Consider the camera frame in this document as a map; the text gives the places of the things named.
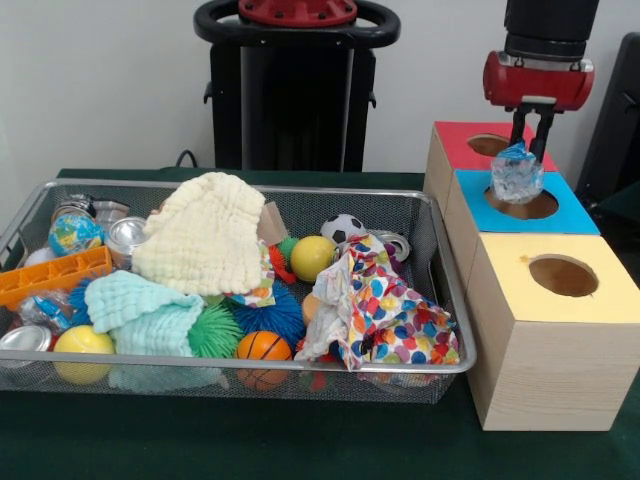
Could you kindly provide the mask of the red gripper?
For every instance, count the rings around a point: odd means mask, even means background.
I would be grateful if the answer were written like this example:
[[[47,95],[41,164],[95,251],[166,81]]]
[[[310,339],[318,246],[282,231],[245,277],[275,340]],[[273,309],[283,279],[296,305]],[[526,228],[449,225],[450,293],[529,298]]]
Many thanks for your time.
[[[595,80],[592,61],[557,62],[515,57],[504,51],[491,51],[483,70],[485,99],[494,106],[514,109],[509,145],[524,140],[526,108],[537,107],[539,121],[530,152],[542,161],[555,111],[577,111],[588,99]]]

